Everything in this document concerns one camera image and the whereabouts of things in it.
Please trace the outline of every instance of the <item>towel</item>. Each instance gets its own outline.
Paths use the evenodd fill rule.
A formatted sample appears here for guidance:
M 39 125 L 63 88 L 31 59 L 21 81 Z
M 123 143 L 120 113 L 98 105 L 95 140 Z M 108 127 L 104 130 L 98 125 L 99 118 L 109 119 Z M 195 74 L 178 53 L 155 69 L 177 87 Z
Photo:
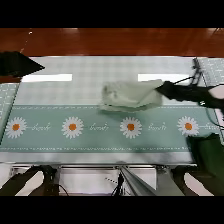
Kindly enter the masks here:
M 100 109 L 136 112 L 162 105 L 162 95 L 155 90 L 161 79 L 146 82 L 110 82 L 103 87 Z

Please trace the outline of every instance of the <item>brown wooden surface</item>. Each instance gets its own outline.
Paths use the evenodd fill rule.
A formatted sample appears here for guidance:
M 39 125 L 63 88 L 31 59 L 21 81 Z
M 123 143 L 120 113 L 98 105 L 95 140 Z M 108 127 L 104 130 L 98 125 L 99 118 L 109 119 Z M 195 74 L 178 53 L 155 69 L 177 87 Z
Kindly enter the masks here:
M 0 52 L 26 56 L 224 57 L 223 28 L 0 28 Z M 1 82 L 19 82 L 2 78 Z

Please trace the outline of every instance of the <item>daisy print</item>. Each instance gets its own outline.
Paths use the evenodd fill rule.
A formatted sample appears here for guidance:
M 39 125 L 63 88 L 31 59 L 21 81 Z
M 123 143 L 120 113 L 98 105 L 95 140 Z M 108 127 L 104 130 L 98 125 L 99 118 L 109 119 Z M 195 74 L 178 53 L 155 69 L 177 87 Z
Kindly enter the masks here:
M 6 135 L 8 138 L 17 138 L 23 134 L 27 128 L 26 121 L 22 117 L 15 117 L 6 126 Z
M 83 126 L 83 121 L 78 117 L 69 117 L 63 122 L 61 131 L 66 138 L 71 139 L 82 134 Z
M 182 135 L 197 135 L 199 132 L 199 127 L 194 118 L 182 117 L 178 121 L 179 131 L 182 132 Z
M 121 122 L 120 128 L 120 131 L 123 132 L 123 135 L 125 135 L 126 138 L 132 139 L 141 134 L 142 125 L 138 119 L 134 117 L 126 117 Z

